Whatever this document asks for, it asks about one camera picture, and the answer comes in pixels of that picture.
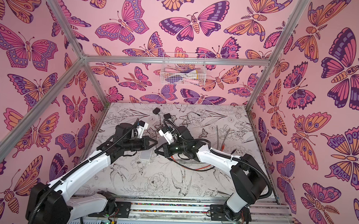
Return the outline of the white network switch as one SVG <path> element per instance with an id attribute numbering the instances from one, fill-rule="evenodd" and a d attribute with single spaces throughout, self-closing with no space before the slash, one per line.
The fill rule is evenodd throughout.
<path id="1" fill-rule="evenodd" d="M 143 150 L 140 152 L 139 159 L 144 161 L 149 161 L 151 159 L 152 153 L 153 153 L 152 149 L 145 151 Z"/>

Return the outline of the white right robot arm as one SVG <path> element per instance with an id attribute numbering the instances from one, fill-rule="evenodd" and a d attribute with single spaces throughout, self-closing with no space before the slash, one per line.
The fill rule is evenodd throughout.
<path id="1" fill-rule="evenodd" d="M 249 213 L 244 208 L 273 193 L 268 176 L 253 156 L 236 156 L 216 150 L 211 147 L 209 140 L 193 138 L 186 127 L 163 127 L 159 135 L 165 139 L 165 143 L 155 150 L 156 154 L 168 159 L 183 154 L 190 160 L 209 164 L 231 178 L 235 192 L 224 203 L 221 211 L 228 220 L 244 218 Z"/>

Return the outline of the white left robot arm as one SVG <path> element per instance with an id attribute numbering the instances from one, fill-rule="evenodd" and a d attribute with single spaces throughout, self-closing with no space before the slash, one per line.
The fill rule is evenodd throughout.
<path id="1" fill-rule="evenodd" d="M 73 195 L 101 170 L 108 168 L 127 151 L 150 150 L 157 140 L 145 136 L 148 123 L 121 123 L 115 133 L 99 145 L 86 160 L 49 183 L 31 189 L 25 218 L 28 224 L 67 224 L 90 214 L 116 214 L 116 198 L 107 191 L 79 199 Z"/>

